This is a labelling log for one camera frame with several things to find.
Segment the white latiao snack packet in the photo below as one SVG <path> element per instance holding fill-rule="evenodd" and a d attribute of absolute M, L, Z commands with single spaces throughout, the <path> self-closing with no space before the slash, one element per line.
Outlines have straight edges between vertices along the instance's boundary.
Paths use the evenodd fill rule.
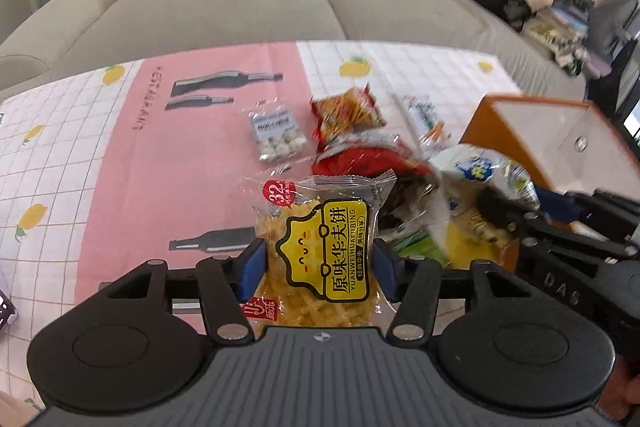
<path fill-rule="evenodd" d="M 426 93 L 409 91 L 396 91 L 394 98 L 422 156 L 430 159 L 446 150 L 449 146 L 448 129 L 432 99 Z"/>

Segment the pink white tablecloth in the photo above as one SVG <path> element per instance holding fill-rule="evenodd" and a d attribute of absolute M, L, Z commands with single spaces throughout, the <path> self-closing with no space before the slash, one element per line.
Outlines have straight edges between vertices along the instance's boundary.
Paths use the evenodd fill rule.
<path fill-rule="evenodd" d="M 117 64 L 1 105 L 1 287 L 17 317 L 1 335 L 1 389 L 35 400 L 27 348 L 40 329 L 150 258 L 201 258 L 170 243 L 248 228 L 242 185 L 262 170 L 250 110 L 292 109 L 368 88 L 390 133 L 407 135 L 398 91 L 427 94 L 450 139 L 480 100 L 518 87 L 493 53 L 389 42 L 227 46 Z"/>

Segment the yellow waffle snack bag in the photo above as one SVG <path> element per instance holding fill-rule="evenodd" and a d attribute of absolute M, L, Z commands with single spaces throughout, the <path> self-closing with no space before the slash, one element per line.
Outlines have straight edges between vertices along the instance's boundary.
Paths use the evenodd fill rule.
<path fill-rule="evenodd" d="M 372 248 L 395 183 L 393 171 L 247 180 L 267 247 L 266 272 L 243 307 L 256 329 L 378 324 L 388 302 L 373 277 Z"/>

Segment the beige sofa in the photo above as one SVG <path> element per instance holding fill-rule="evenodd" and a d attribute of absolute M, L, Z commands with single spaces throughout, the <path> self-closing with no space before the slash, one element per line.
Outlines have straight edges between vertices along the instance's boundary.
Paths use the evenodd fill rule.
<path fill-rule="evenodd" d="M 1 94 L 139 58 L 295 40 L 475 50 L 529 95 L 580 98 L 586 87 L 472 0 L 51 0 L 2 42 Z"/>

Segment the grey desk chair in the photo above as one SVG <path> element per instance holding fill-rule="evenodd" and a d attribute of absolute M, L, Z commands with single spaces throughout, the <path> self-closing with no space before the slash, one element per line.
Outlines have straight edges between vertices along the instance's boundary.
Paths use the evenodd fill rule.
<path fill-rule="evenodd" d="M 589 13 L 584 45 L 589 54 L 586 72 L 592 78 L 608 75 L 639 15 L 639 0 L 601 0 Z"/>

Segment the orange spicy stick snack bag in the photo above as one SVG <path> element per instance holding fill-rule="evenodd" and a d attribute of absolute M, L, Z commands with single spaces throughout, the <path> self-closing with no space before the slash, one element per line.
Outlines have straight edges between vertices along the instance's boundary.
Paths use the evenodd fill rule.
<path fill-rule="evenodd" d="M 341 94 L 311 100 L 310 108 L 317 118 L 314 139 L 318 150 L 324 150 L 342 135 L 378 129 L 387 124 L 368 84 L 364 88 L 353 87 Z"/>

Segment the stack of books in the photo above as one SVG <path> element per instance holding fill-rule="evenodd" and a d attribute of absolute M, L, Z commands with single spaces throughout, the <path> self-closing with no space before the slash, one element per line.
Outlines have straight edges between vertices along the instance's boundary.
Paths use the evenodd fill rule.
<path fill-rule="evenodd" d="M 542 14 L 561 28 L 579 37 L 584 38 L 588 34 L 587 21 L 579 14 L 565 9 L 562 5 L 552 5 L 551 8 L 544 10 Z"/>

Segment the green snack packet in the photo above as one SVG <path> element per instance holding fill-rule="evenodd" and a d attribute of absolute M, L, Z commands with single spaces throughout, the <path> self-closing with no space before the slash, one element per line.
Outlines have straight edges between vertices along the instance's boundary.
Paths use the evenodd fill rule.
<path fill-rule="evenodd" d="M 390 242 L 390 247 L 403 258 L 428 258 L 437 261 L 442 267 L 450 265 L 442 248 L 427 230 L 418 230 L 404 237 L 397 237 Z"/>

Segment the white candy ball packet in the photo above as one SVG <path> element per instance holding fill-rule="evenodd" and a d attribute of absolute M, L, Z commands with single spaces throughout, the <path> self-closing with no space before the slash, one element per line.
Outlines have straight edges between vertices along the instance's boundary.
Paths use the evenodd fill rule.
<path fill-rule="evenodd" d="M 288 106 L 262 106 L 248 113 L 258 159 L 266 164 L 293 158 L 308 145 L 306 134 Z"/>

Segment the white blue snack bag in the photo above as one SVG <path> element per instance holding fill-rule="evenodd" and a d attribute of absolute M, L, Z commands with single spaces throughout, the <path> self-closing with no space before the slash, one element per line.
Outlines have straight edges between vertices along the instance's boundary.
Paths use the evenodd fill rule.
<path fill-rule="evenodd" d="M 476 259 L 504 265 L 518 220 L 540 208 L 526 169 L 496 150 L 469 144 L 442 150 L 431 164 L 449 210 L 445 249 L 450 265 L 466 269 Z"/>

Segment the dark brown snack packet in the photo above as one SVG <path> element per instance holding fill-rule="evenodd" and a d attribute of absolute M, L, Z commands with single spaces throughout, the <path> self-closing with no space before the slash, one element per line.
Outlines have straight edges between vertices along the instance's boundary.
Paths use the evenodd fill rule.
<path fill-rule="evenodd" d="M 416 227 L 439 188 L 434 176 L 401 176 L 378 213 L 378 235 L 390 239 Z"/>

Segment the red snack bag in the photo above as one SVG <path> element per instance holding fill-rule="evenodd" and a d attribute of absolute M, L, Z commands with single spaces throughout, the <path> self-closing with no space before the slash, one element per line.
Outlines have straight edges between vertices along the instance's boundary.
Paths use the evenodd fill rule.
<path fill-rule="evenodd" d="M 376 178 L 392 170 L 397 178 L 435 173 L 398 134 L 378 130 L 343 134 L 326 144 L 311 165 L 315 176 Z"/>

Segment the orange cardboard box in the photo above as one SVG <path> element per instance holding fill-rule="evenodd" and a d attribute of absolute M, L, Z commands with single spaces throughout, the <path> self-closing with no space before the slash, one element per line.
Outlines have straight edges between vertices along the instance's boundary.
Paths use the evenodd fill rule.
<path fill-rule="evenodd" d="M 487 95 L 462 143 L 517 161 L 539 187 L 591 194 L 597 188 L 639 202 L 639 161 L 591 103 Z"/>

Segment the printed tote bag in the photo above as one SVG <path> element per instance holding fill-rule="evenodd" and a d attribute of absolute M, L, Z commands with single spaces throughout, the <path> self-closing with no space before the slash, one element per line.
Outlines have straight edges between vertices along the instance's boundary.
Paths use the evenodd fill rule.
<path fill-rule="evenodd" d="M 522 35 L 569 76 L 579 76 L 589 62 L 584 38 L 566 26 L 535 17 L 525 23 Z"/>

